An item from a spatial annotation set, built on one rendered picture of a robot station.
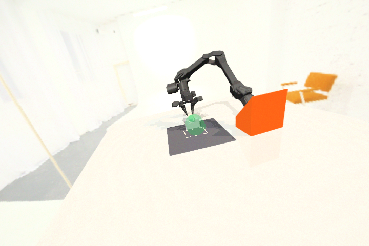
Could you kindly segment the green glass bottle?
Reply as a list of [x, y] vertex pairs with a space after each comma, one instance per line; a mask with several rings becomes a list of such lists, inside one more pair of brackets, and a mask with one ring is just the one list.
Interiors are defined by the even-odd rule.
[[188, 114], [185, 125], [189, 134], [195, 136], [201, 134], [206, 128], [206, 125], [202, 118], [197, 114], [191, 113]]

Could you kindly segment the grey flat mat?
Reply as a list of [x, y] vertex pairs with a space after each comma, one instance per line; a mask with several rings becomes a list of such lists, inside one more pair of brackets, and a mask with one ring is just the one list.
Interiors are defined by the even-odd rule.
[[203, 120], [206, 128], [199, 135], [191, 135], [185, 124], [167, 128], [169, 156], [237, 141], [214, 118]]

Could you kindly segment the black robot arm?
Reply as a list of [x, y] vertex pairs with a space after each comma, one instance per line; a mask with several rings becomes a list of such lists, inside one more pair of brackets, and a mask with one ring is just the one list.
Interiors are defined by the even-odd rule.
[[[209, 59], [210, 57], [215, 56], [215, 60]], [[244, 84], [238, 81], [233, 74], [231, 68], [229, 67], [224, 51], [217, 50], [212, 51], [210, 53], [204, 54], [200, 59], [198, 59], [195, 63], [188, 66], [187, 68], [183, 68], [179, 70], [174, 78], [173, 83], [169, 83], [166, 86], [166, 90], [168, 94], [177, 93], [178, 90], [189, 89], [188, 82], [190, 82], [191, 75], [196, 72], [199, 68], [203, 67], [205, 64], [210, 64], [213, 66], [218, 66], [222, 69], [223, 73], [227, 77], [230, 83], [230, 92], [235, 99], [238, 99], [243, 106], [251, 99], [252, 96], [252, 88], [244, 86]], [[181, 94], [182, 100], [189, 101], [193, 100], [193, 97], [196, 96], [195, 91], [187, 90], [186, 93], [184, 91]]]

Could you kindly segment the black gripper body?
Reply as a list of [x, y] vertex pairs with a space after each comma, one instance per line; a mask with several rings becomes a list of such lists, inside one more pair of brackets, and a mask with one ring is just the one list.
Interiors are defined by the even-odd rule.
[[[189, 89], [181, 90], [180, 95], [182, 94], [183, 91], [184, 91], [184, 93], [186, 93], [187, 90], [189, 90]], [[174, 102], [172, 102], [172, 107], [177, 107], [178, 105], [182, 106], [186, 103], [196, 103], [196, 102], [199, 102], [199, 101], [202, 101], [202, 100], [203, 100], [202, 96], [198, 96], [198, 97], [195, 97], [193, 100], [189, 100], [189, 101], [185, 101], [185, 100], [182, 100], [180, 102], [179, 101], [174, 101]]]

